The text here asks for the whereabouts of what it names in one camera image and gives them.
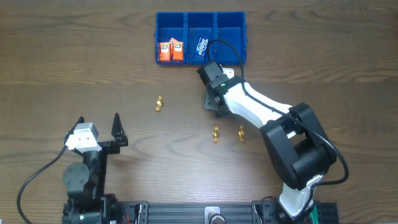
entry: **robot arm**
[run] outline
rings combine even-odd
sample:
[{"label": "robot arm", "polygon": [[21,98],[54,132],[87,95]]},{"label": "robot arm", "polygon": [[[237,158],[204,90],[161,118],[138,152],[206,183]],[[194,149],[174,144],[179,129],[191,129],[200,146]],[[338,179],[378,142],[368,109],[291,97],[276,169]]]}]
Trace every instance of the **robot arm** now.
[{"label": "robot arm", "polygon": [[[297,106],[278,103],[254,90],[243,78],[234,76],[233,70],[210,61],[197,70],[206,86],[205,108],[217,112],[217,117],[233,113],[246,118],[260,129],[272,164],[284,181],[283,191],[276,201],[281,223],[297,223],[312,211],[310,187],[321,181],[336,155],[312,133],[300,129],[286,119],[248,97],[246,91],[261,102],[293,116],[327,139],[312,109],[301,103]],[[306,138],[293,145],[290,138],[305,133]]]}]

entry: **green component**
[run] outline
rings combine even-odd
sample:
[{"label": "green component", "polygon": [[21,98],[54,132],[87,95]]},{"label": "green component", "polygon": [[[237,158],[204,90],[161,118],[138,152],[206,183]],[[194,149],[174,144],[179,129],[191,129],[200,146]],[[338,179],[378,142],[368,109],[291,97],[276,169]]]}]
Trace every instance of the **green component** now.
[{"label": "green component", "polygon": [[312,219],[312,224],[319,224],[319,219],[318,219],[318,209],[315,206],[310,213],[310,218]]}]

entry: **blue tray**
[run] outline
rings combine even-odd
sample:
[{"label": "blue tray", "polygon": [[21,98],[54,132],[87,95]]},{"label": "blue tray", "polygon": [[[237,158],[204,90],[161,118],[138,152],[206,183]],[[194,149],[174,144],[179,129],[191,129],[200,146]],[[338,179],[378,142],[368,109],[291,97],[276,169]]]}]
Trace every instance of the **blue tray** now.
[{"label": "blue tray", "polygon": [[[160,62],[159,42],[168,42],[172,37],[184,44],[182,62]],[[239,52],[246,62],[246,21],[244,12],[157,12],[155,31],[155,60],[159,65],[202,65],[208,62],[194,58],[199,37],[223,39]],[[222,65],[239,64],[234,52],[224,43],[215,42],[209,49],[210,58]]]}]

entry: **wooden surface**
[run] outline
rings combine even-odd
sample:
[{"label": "wooden surface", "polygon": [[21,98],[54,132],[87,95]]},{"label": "wooden surface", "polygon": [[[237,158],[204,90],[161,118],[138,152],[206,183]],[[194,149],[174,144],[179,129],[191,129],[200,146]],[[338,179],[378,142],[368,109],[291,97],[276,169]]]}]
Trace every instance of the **wooden surface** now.
[{"label": "wooden surface", "polygon": [[[109,157],[106,192],[149,202],[250,202],[279,195],[259,131],[204,110],[197,67],[154,62],[156,11],[246,11],[246,80],[306,102],[345,156],[349,180],[320,187],[342,223],[398,222],[397,1],[0,1],[0,219],[22,223],[24,181],[61,150],[79,116],[129,146]],[[164,96],[156,113],[155,100]],[[214,124],[220,143],[213,144]],[[246,142],[237,132],[243,124]],[[66,152],[26,188],[34,223],[60,223]],[[337,162],[326,180],[343,175]]]}]

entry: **wood grain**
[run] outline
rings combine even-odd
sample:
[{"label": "wood grain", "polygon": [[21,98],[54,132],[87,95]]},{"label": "wood grain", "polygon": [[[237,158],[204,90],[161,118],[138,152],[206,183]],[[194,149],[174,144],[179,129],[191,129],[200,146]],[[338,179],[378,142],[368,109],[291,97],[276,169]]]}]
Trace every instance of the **wood grain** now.
[{"label": "wood grain", "polygon": [[[4,223],[22,223],[19,188],[58,154],[78,117],[105,140],[115,112],[130,145],[109,157],[106,192],[121,200],[249,202],[280,193],[259,131],[203,109],[196,67],[154,62],[156,11],[209,10],[246,11],[246,80],[277,101],[311,105],[348,161],[349,180],[315,198],[338,202],[342,223],[398,222],[396,1],[10,0],[0,1]],[[62,174],[79,161],[66,152],[26,188],[22,206],[34,223],[60,223]],[[342,173],[336,163],[326,180]]]}]

